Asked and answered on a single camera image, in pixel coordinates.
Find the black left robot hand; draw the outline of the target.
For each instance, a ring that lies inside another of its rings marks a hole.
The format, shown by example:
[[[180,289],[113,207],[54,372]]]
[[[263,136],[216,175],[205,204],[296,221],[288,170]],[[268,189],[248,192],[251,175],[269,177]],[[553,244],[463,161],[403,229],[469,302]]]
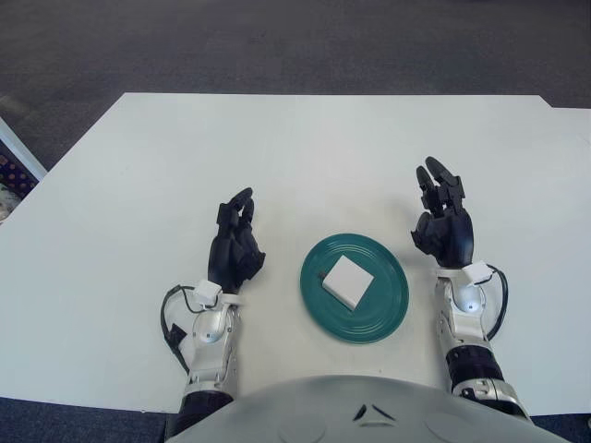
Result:
[[[259,249],[252,228],[253,190],[247,187],[218,208],[218,232],[211,242],[208,280],[224,293],[238,294],[244,281],[262,268],[266,254]]]

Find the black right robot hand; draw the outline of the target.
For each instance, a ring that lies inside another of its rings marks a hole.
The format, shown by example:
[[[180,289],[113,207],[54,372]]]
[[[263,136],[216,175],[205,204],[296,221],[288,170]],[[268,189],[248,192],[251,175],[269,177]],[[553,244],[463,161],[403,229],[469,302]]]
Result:
[[[415,246],[434,257],[445,269],[461,269],[472,263],[473,223],[464,208],[461,177],[429,156],[416,168],[424,211],[411,232]]]

